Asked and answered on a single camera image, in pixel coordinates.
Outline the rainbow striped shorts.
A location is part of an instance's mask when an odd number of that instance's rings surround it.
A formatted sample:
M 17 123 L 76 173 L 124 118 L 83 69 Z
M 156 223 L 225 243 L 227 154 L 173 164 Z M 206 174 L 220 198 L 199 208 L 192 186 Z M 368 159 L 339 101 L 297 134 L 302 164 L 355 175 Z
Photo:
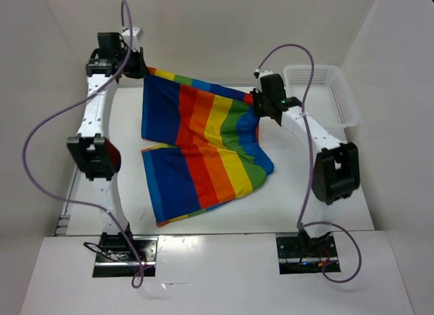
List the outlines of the rainbow striped shorts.
M 157 226 L 260 189 L 274 171 L 251 94 L 153 68 L 144 78 L 142 151 Z

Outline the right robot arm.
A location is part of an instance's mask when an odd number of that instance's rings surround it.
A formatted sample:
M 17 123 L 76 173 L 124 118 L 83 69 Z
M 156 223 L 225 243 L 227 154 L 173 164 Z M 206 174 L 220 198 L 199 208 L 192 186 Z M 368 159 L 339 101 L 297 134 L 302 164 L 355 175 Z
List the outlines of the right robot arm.
M 306 112 L 307 94 L 302 100 L 288 97 L 281 75 L 257 69 L 254 77 L 254 115 L 275 120 L 308 150 L 308 185 L 296 226 L 298 250 L 312 256 L 330 235 L 330 205 L 360 186 L 358 148 L 331 135 Z

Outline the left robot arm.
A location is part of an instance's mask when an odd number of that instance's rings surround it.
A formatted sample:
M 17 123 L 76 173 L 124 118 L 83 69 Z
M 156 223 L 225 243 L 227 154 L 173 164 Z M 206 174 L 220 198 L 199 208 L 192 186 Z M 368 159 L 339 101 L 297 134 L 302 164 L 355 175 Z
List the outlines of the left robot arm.
M 100 244 L 122 261 L 133 257 L 136 247 L 121 207 L 117 186 L 121 154 L 109 140 L 109 120 L 119 78 L 142 79 L 149 74 L 139 46 L 141 34 L 140 27 L 98 34 L 99 46 L 85 66 L 88 92 L 95 97 L 86 102 L 81 125 L 67 140 L 69 152 L 103 207 Z

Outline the white plastic basket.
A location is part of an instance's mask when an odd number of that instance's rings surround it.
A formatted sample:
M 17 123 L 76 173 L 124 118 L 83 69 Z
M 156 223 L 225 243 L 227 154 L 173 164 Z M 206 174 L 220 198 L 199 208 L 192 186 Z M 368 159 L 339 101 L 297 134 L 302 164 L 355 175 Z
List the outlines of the white plastic basket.
M 312 81 L 306 100 L 306 110 L 324 128 L 344 130 L 359 123 L 359 111 L 344 73 L 332 65 L 288 65 L 283 69 L 289 96 L 303 98 L 309 80 Z

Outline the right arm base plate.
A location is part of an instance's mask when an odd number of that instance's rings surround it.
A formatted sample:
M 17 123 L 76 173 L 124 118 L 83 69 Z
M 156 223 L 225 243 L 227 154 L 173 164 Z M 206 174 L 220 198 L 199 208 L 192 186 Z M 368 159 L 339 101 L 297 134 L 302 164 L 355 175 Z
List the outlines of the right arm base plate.
M 279 273 L 315 274 L 340 272 L 338 253 L 331 233 L 309 238 L 305 233 L 277 234 Z

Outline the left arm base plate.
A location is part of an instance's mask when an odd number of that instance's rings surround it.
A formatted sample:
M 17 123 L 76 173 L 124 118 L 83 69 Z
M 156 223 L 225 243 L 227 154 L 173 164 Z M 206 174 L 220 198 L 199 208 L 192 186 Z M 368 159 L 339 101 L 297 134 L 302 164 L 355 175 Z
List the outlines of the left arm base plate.
M 134 236 L 132 244 L 144 267 L 144 275 L 155 276 L 158 237 Z M 96 254 L 93 278 L 131 278 L 139 270 L 138 261 L 123 237 L 101 237 L 97 244 L 84 242 L 83 245 Z

